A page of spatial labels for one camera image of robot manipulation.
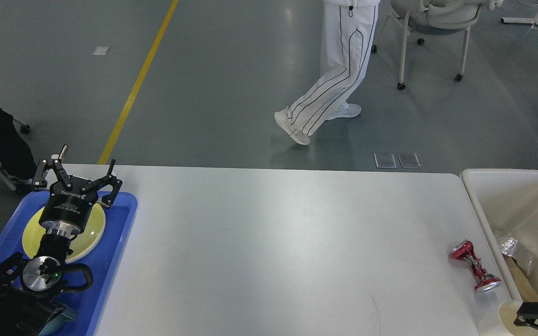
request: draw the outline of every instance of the white pants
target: white pants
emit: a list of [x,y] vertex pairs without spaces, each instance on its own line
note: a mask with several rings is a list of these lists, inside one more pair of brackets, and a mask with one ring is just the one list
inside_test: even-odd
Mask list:
[[321,78],[288,108],[290,125],[312,135],[365,78],[377,19],[377,6],[356,7],[323,2]]

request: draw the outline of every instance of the yellow floor line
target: yellow floor line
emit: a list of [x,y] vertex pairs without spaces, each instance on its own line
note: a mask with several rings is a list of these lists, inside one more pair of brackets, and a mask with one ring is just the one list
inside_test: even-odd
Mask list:
[[151,49],[149,50],[149,55],[147,55],[147,59],[145,60],[145,63],[142,65],[141,72],[138,74],[136,83],[134,83],[134,86],[132,87],[130,96],[128,96],[128,100],[126,100],[126,104],[124,105],[124,108],[121,111],[118,121],[115,123],[115,127],[113,128],[113,131],[111,132],[111,136],[109,136],[109,140],[107,140],[107,144],[105,145],[105,149],[103,149],[103,153],[101,153],[101,157],[99,158],[98,164],[105,164],[107,163],[107,160],[109,160],[111,151],[113,151],[113,147],[115,146],[115,143],[117,142],[117,139],[120,136],[121,129],[122,127],[124,127],[124,123],[126,122],[126,119],[128,118],[130,109],[132,109],[132,104],[134,104],[134,100],[136,99],[138,91],[141,89],[141,85],[143,81],[145,80],[145,77],[147,76],[149,66],[151,66],[151,62],[153,61],[155,57],[157,48],[159,47],[159,44],[161,43],[161,40],[163,39],[163,34],[165,34],[167,25],[169,24],[169,21],[171,20],[171,17],[173,16],[173,11],[175,11],[176,9],[177,2],[178,0],[173,0],[173,2],[171,3],[171,6],[169,7],[169,11],[167,11],[167,15],[165,15],[165,19],[163,20],[163,24],[159,28],[159,32],[157,33],[157,36],[155,38],[155,42],[153,42],[153,45]]

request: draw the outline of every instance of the black pants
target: black pants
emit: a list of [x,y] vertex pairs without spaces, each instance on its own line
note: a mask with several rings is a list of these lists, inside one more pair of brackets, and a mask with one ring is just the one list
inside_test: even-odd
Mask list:
[[36,172],[34,157],[28,144],[14,127],[14,118],[0,108],[0,162],[10,175],[31,179]]

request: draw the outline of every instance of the gray floor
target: gray floor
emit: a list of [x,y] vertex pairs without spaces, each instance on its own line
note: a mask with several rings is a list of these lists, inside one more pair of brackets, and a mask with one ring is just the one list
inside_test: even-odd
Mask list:
[[[37,159],[96,163],[171,1],[0,2],[0,106],[25,119]],[[413,172],[538,168],[538,29],[503,25],[538,7],[505,0],[462,35],[413,35],[396,89],[401,30],[388,25],[355,119],[328,121],[307,147],[275,125],[319,75],[319,0],[179,2],[122,130],[118,164],[378,170],[373,153],[414,152]],[[380,4],[378,29],[390,11]],[[92,56],[94,48],[109,55]],[[408,172],[398,168],[394,171]],[[0,181],[0,231],[21,196]]]

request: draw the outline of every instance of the person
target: person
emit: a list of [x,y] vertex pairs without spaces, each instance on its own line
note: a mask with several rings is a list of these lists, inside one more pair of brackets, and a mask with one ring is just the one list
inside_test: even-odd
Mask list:
[[30,147],[18,135],[14,118],[0,108],[0,162],[3,170],[18,184],[34,178],[36,164]]
[[300,145],[326,120],[353,118],[348,104],[367,72],[380,0],[323,0],[321,77],[301,98],[275,113],[276,123]]

